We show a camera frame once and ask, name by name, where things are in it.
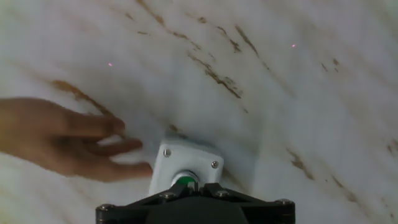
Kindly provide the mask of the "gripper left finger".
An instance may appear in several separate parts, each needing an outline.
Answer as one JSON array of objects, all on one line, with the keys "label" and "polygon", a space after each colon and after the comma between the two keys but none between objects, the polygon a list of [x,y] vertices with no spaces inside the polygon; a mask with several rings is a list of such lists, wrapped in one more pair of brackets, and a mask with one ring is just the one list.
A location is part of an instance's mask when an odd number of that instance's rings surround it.
[{"label": "gripper left finger", "polygon": [[96,224],[111,224],[122,223],[126,220],[145,221],[150,209],[158,205],[173,202],[177,199],[192,196],[192,193],[198,190],[198,184],[189,182],[188,184],[176,183],[171,188],[144,198],[129,205],[113,205],[102,204],[96,208],[95,223]]}]

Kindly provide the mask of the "bare human hand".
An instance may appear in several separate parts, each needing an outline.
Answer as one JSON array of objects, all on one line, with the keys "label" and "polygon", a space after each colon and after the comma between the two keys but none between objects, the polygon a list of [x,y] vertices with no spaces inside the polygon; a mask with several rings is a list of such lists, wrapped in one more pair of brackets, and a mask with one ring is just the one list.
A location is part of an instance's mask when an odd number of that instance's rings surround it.
[{"label": "bare human hand", "polygon": [[124,130],[124,122],[114,116],[81,114],[36,98],[1,100],[1,152],[67,177],[113,182],[152,175],[147,162],[110,159],[141,148],[140,140],[98,144]]}]

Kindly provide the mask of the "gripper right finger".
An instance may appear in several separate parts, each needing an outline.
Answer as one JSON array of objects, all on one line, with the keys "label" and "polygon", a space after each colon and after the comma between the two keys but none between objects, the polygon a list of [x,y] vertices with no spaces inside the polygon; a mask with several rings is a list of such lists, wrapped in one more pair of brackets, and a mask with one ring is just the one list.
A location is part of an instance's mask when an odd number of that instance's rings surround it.
[{"label": "gripper right finger", "polygon": [[266,202],[218,183],[205,184],[198,195],[208,200],[201,211],[218,223],[295,223],[295,203],[288,199]]}]

